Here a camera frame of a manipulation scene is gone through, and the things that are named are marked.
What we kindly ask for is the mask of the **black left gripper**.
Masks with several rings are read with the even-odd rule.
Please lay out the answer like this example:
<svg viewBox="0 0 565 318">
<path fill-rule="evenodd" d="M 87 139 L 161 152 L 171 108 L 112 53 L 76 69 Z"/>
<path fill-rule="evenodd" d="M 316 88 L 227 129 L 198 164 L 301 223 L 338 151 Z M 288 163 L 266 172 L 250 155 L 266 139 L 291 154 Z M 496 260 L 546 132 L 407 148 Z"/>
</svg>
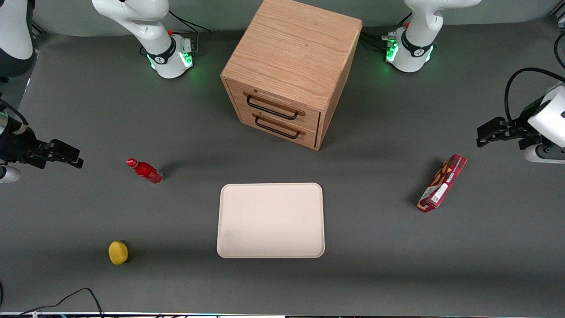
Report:
<svg viewBox="0 0 565 318">
<path fill-rule="evenodd" d="M 507 120 L 504 117 L 495 117 L 478 128 L 476 145 L 479 148 L 496 141 L 508 141 L 520 139 L 518 145 L 520 150 L 525 150 L 533 145 L 548 145 L 548 139 L 543 137 L 531 124 L 530 119 L 541 109 L 543 98 L 538 98 L 527 105 L 520 115 L 512 119 L 510 107 L 507 107 Z"/>
</svg>

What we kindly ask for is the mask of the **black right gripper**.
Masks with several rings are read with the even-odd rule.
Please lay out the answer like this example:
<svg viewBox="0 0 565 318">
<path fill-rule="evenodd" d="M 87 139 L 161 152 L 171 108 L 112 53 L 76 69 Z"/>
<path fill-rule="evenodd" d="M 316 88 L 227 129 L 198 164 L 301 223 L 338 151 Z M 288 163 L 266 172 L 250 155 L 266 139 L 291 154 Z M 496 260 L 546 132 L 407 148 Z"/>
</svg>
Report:
<svg viewBox="0 0 565 318">
<path fill-rule="evenodd" d="M 40 149 L 41 141 L 36 138 L 31 128 L 15 135 L 11 126 L 1 127 L 0 161 L 2 166 L 9 163 L 29 164 L 39 169 L 44 169 L 46 163 L 66 163 L 77 169 L 83 167 L 83 159 L 79 157 L 79 150 L 61 140 L 51 140 L 49 153 L 44 154 Z"/>
</svg>

